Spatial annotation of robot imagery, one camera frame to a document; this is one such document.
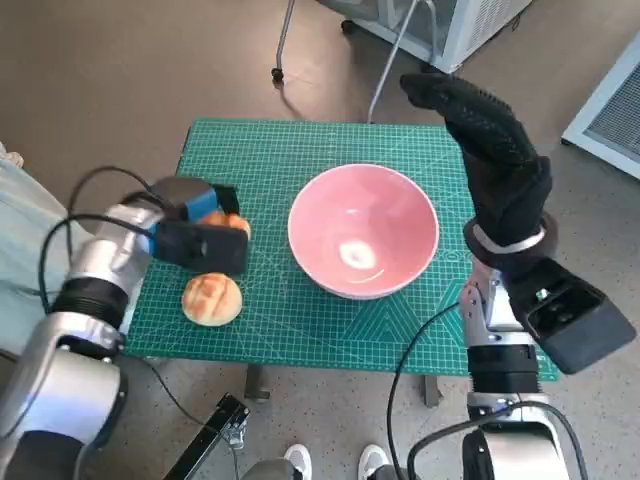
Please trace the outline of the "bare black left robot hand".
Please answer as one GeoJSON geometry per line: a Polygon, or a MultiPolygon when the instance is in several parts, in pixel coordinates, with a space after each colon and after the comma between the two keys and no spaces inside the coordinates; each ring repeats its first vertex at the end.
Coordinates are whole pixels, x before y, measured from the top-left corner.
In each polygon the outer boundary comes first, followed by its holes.
{"type": "Polygon", "coordinates": [[[213,185],[205,193],[186,203],[187,218],[192,222],[203,220],[214,212],[240,214],[236,189],[232,186],[213,185]]]}

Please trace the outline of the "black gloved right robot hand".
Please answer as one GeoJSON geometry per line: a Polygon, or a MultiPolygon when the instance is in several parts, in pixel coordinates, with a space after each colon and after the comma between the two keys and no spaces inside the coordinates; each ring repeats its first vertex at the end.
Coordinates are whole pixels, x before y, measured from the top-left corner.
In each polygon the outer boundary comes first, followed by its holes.
{"type": "Polygon", "coordinates": [[[484,233],[500,246],[537,234],[552,189],[551,164],[538,154],[511,107],[443,73],[404,74],[400,86],[413,106],[441,115],[460,146],[484,233]]]}

